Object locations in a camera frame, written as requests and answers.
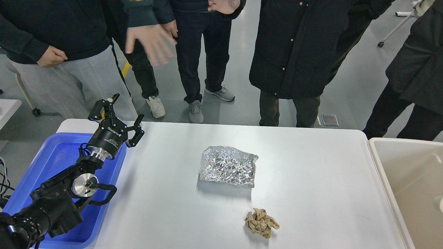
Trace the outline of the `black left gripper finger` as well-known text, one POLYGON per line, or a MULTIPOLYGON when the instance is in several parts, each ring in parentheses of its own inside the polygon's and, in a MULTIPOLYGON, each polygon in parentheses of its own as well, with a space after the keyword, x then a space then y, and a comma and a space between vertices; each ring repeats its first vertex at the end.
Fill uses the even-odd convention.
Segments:
POLYGON ((119 96, 120 94, 116 93, 110 98, 110 100, 98 100, 88 115, 88 120, 98 121, 110 119, 112 122, 116 122, 117 117, 114 112, 114 105, 119 96))
POLYGON ((144 114, 138 115, 137 119, 134 121, 133 126, 129 126, 125 128, 125 132, 128 134, 130 131, 134 131, 135 134, 131 139, 125 141, 128 148, 135 147, 138 142, 141 140, 145 132, 142 130, 142 120, 144 118, 144 114))

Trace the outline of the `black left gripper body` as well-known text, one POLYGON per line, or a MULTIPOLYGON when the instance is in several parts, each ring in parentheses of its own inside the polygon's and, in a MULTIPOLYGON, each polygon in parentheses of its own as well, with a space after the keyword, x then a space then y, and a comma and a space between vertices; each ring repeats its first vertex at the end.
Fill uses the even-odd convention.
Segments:
POLYGON ((99 160, 115 159, 133 129, 119 118, 104 119, 87 143, 90 156, 99 160))

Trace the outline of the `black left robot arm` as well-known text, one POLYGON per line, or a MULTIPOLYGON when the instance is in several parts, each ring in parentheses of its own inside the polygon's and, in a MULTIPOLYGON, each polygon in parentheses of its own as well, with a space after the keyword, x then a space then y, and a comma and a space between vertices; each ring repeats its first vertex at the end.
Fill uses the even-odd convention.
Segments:
POLYGON ((135 147, 145 132, 138 115, 133 126, 118 119, 114 105, 119 94, 98 100, 88 116, 99 123, 91 139, 79 146, 76 163, 49 178, 30 194, 32 203, 16 214, 1 212, 1 248, 38 248, 45 235, 60 236, 79 225, 87 205, 106 205, 117 192, 100 183, 95 172, 122 148, 135 147))

